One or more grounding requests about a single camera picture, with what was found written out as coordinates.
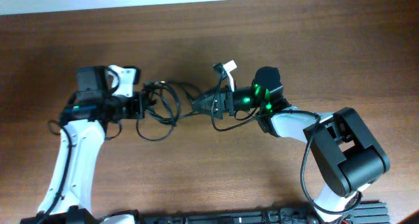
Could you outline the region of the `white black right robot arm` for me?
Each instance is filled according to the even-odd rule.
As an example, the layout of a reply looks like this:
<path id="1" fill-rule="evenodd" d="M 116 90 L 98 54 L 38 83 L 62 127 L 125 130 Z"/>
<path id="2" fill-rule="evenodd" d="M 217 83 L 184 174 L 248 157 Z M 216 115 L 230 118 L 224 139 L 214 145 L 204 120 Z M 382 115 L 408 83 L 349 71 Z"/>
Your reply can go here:
<path id="1" fill-rule="evenodd" d="M 301 110 L 283 95 L 278 68 L 264 66 L 256 71 L 251 85 L 238 88 L 231 70 L 215 66 L 217 84 L 191 103 L 193 111 L 222 119 L 225 113 L 250 114 L 239 120 L 242 126 L 257 121 L 261 130 L 277 138 L 292 138 L 305 143 L 300 169 L 302 191 L 312 208 L 307 222 L 344 223 L 361 204 L 362 192 L 390 170 L 390 160 L 357 111 L 344 107 L 332 113 Z M 312 198 L 305 184 L 309 154 L 314 156 L 325 182 L 321 193 Z"/>

